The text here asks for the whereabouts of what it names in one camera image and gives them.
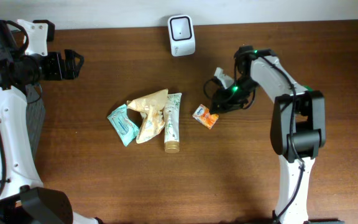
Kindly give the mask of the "small orange carton box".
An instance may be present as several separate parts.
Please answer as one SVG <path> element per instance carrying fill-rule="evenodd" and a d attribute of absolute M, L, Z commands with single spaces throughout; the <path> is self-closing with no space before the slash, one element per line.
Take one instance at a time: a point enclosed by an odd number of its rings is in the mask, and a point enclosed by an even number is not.
<path fill-rule="evenodd" d="M 200 104 L 199 107 L 197 107 L 193 113 L 193 117 L 208 129 L 212 129 L 216 121 L 219 119 L 218 114 L 211 114 L 209 108 L 203 104 Z"/>

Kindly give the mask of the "white cream tube gold cap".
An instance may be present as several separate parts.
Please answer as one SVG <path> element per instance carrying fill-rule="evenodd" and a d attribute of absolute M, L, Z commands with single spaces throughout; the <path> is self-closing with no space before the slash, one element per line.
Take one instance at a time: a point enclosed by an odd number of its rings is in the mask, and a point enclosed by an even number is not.
<path fill-rule="evenodd" d="M 179 115 L 181 96 L 182 93 L 168 94 L 167 102 L 163 109 L 165 152 L 170 154 L 180 151 Z"/>

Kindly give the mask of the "beige paper bag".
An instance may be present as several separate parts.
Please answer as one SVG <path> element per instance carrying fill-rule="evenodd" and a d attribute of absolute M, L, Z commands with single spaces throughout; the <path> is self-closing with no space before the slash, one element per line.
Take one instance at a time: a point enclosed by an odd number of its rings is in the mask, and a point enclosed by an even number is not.
<path fill-rule="evenodd" d="M 163 89 L 127 102 L 127 107 L 130 110 L 145 115 L 136 137 L 137 144 L 151 140 L 165 127 L 162 111 L 167 102 L 167 96 L 168 89 Z"/>

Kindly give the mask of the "teal wet wipes pack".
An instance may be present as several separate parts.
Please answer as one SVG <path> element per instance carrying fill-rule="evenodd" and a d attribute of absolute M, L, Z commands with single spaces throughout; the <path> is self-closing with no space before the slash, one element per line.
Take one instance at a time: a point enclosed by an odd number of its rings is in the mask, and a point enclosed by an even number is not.
<path fill-rule="evenodd" d="M 125 147 L 137 137 L 139 128 L 129 119 L 126 104 L 117 107 L 107 116 L 107 119 L 116 130 Z"/>

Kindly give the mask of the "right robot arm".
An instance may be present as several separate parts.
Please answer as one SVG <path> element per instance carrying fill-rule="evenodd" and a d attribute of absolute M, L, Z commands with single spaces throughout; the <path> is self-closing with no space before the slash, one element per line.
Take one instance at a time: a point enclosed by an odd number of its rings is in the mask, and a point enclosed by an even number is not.
<path fill-rule="evenodd" d="M 210 96 L 212 114 L 247 110 L 261 87 L 273 102 L 270 142 L 280 163 L 278 202 L 261 223 L 310 223 L 307 199 L 319 149 L 326 143 L 325 100 L 318 90 L 299 84 L 272 49 L 239 47 L 230 84 L 213 78 L 219 88 Z"/>

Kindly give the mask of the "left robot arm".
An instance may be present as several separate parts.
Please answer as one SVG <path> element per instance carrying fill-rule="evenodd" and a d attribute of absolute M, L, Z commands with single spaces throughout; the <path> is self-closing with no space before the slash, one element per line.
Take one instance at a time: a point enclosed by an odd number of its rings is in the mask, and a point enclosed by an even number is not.
<path fill-rule="evenodd" d="M 34 163 L 28 126 L 43 124 L 40 81 L 73 80 L 84 57 L 50 52 L 48 20 L 0 20 L 0 223 L 99 223 L 73 211 L 64 192 L 46 189 Z"/>

